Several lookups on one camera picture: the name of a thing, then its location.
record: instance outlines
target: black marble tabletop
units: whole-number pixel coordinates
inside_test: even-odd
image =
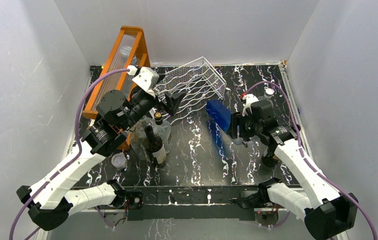
[[[171,69],[155,68],[159,73]],[[254,83],[270,81],[285,89],[278,65],[216,66],[215,69],[227,82],[223,104],[232,112],[243,109],[240,97]],[[267,87],[262,85],[252,93],[262,96]],[[284,97],[276,91],[272,100],[278,122],[288,124],[289,109]],[[82,130],[87,122],[82,119]],[[131,148],[124,152],[128,159],[128,167],[124,171],[117,170],[108,157],[84,175],[75,187],[89,187],[110,179],[117,179],[124,187],[254,186],[272,177],[282,179],[287,185],[298,184],[283,163],[275,167],[261,163],[266,147],[260,142],[253,141],[248,147],[235,145],[208,118],[205,108],[176,120],[171,128],[173,145],[165,167],[151,166],[149,161],[139,159]]]

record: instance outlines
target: dish rack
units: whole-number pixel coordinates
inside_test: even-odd
[[[172,94],[186,91],[186,96],[174,116],[170,117],[166,112],[162,112],[173,124],[203,109],[209,99],[223,100],[226,86],[226,81],[215,68],[204,57],[200,57],[167,72],[165,78],[155,86],[154,92],[165,101],[164,93],[167,91]]]

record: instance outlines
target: white wall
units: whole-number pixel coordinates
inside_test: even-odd
[[[15,191],[64,155],[89,65],[53,0],[0,0],[0,239],[22,206]],[[14,239],[36,226],[25,212]]]
[[[55,0],[91,65],[105,63],[123,25],[146,34],[150,61],[287,60],[318,0]]]
[[[378,232],[378,1],[321,0],[288,62],[314,158]],[[361,213],[351,240],[372,239]]]

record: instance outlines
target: bottle label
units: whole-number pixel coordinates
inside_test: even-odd
[[[165,161],[165,157],[167,156],[167,153],[165,152],[164,144],[162,144],[162,147],[159,151],[153,152],[152,156],[156,158],[158,161],[158,164],[161,164]]]

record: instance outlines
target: dark glass bottle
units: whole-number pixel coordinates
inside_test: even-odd
[[[164,143],[158,134],[153,132],[152,126],[148,125],[145,127],[146,137],[142,142],[149,159],[158,167],[165,166],[165,157],[167,156],[165,152]]]

